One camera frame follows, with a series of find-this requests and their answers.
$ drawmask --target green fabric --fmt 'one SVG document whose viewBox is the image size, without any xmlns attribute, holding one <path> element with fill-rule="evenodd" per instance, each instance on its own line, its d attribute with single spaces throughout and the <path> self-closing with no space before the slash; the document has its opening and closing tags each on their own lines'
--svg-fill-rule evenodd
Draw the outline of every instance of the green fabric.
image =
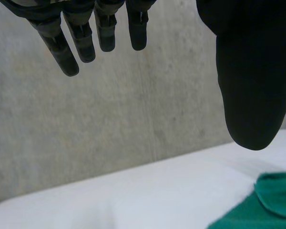
<svg viewBox="0 0 286 229">
<path fill-rule="evenodd" d="M 286 229 L 286 173 L 262 174 L 254 192 L 209 229 Z"/>
</svg>

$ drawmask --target concrete wall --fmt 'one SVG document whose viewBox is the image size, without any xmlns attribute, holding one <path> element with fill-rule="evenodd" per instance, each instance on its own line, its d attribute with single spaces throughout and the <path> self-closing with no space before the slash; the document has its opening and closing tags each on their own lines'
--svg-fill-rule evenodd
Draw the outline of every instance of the concrete wall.
<svg viewBox="0 0 286 229">
<path fill-rule="evenodd" d="M 126 9 L 116 49 L 68 78 L 26 20 L 0 4 L 0 201 L 231 141 L 215 36 L 194 0 L 158 0 L 148 46 L 131 48 Z"/>
</svg>

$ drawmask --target robotic hand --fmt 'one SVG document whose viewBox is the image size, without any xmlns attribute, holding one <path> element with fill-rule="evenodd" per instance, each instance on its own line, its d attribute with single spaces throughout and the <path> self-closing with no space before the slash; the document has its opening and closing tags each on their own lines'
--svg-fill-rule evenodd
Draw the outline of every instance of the robotic hand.
<svg viewBox="0 0 286 229">
<path fill-rule="evenodd" d="M 0 0 L 15 15 L 31 23 L 67 76 L 76 75 L 79 67 L 61 30 L 61 12 L 81 61 L 87 63 L 95 59 L 89 26 L 92 12 L 100 47 L 104 52 L 110 52 L 115 48 L 115 13 L 125 1 L 131 43 L 139 51 L 146 46 L 147 11 L 156 0 Z"/>
<path fill-rule="evenodd" d="M 114 49 L 114 14 L 125 0 L 0 0 L 30 21 L 68 76 L 79 71 L 60 28 L 67 21 L 83 62 L 95 58 L 88 20 L 94 10 L 101 49 Z M 126 0 L 132 46 L 146 46 L 147 11 L 155 0 Z M 286 113 L 286 0 L 197 0 L 202 21 L 217 36 L 216 66 L 225 119 L 241 146 L 260 150 Z"/>
</svg>

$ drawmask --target white table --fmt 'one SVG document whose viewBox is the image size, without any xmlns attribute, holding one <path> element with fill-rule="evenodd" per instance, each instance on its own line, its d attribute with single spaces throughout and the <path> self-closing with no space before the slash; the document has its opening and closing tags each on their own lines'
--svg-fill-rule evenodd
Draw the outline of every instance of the white table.
<svg viewBox="0 0 286 229">
<path fill-rule="evenodd" d="M 286 171 L 286 130 L 267 149 L 227 144 L 0 203 L 0 229 L 204 229 Z"/>
</svg>

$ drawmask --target green cloth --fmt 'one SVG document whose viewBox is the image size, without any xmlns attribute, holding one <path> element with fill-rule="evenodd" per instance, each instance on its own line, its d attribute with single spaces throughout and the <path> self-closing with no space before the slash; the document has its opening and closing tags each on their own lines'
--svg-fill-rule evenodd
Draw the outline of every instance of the green cloth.
<svg viewBox="0 0 286 229">
<path fill-rule="evenodd" d="M 208 229 L 286 229 L 286 173 L 262 174 L 254 192 Z"/>
</svg>

